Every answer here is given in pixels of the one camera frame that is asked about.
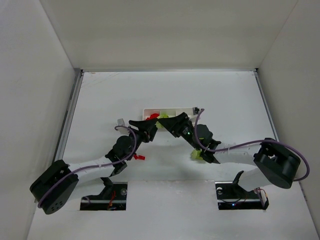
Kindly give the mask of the pale green square lego brick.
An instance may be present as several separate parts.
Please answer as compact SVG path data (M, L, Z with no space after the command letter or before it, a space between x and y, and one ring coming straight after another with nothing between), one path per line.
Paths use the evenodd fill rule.
M168 116L166 113L161 113L161 114L159 115L159 118L160 118L160 119L166 119L166 118L169 118L169 116Z

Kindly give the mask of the red round lego piece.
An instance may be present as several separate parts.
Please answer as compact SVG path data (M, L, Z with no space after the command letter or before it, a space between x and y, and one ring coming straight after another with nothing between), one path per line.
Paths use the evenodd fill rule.
M159 113L152 113L146 120L157 119L160 116Z

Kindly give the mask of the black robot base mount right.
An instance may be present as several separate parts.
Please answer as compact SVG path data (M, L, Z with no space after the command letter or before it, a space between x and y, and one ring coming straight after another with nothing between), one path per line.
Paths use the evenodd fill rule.
M216 181L215 192L219 210L263 210L269 205L269 198L264 189L246 191L239 186L240 171L233 181Z

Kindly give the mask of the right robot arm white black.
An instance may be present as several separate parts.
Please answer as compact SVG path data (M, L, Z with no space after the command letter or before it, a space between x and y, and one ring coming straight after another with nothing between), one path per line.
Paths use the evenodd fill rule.
M267 185L289 189L301 163L296 154L272 138L241 147L214 140L213 133L205 124L192 122L184 112L157 121L174 137L185 139L208 163L253 166L252 170L241 170L233 180L247 192Z

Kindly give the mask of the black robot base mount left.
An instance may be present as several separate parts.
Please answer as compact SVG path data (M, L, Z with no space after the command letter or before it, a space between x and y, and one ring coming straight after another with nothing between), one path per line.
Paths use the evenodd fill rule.
M81 198L80 211L125 211L127 208L128 182L112 182L100 178L104 188L96 195Z

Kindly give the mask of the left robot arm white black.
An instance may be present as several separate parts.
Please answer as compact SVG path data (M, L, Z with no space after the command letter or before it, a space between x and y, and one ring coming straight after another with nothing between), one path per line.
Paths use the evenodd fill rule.
M53 162L30 186L37 207L46 215L61 209L80 185L96 179L106 179L120 174L127 161L134 158L141 143L152 142L158 131L157 119L129 121L129 126L117 125L116 131L126 130L110 151L95 160L67 163L60 159Z

